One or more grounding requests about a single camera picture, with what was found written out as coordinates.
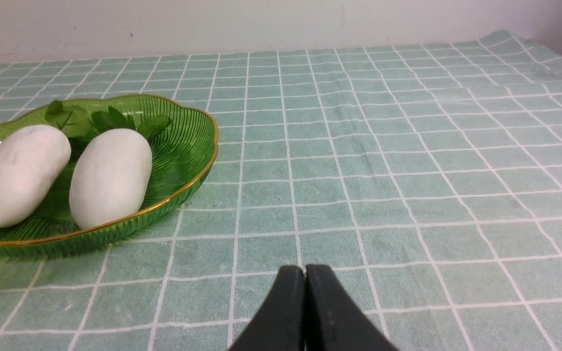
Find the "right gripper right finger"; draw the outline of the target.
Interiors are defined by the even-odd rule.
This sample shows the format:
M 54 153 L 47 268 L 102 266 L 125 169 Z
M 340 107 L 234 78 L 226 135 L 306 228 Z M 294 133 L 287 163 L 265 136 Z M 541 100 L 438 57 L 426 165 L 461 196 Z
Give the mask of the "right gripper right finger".
M 304 335 L 308 351 L 396 351 L 328 265 L 306 265 Z

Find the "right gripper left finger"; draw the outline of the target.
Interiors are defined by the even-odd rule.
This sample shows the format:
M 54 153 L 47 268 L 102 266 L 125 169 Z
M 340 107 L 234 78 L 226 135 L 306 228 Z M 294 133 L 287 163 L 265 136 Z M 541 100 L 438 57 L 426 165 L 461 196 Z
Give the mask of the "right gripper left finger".
M 230 351 L 302 351 L 305 274 L 295 265 L 279 268 L 258 311 Z

